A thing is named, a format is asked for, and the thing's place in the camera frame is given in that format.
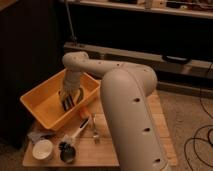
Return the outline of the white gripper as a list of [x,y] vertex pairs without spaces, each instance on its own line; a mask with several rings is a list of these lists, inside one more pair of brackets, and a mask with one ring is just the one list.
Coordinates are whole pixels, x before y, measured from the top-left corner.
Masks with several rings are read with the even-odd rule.
[[61,102],[65,101],[68,96],[71,96],[72,98],[76,96],[77,91],[80,88],[81,75],[81,72],[73,72],[68,69],[65,70],[65,75],[59,92]]

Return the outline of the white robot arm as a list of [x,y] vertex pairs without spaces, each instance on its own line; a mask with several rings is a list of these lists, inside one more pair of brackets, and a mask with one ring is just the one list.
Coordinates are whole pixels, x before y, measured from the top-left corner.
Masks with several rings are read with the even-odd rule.
[[84,51],[67,53],[62,62],[59,97],[66,110],[75,106],[84,72],[101,78],[101,104],[121,171],[172,171],[147,102],[157,85],[151,67],[91,59]]

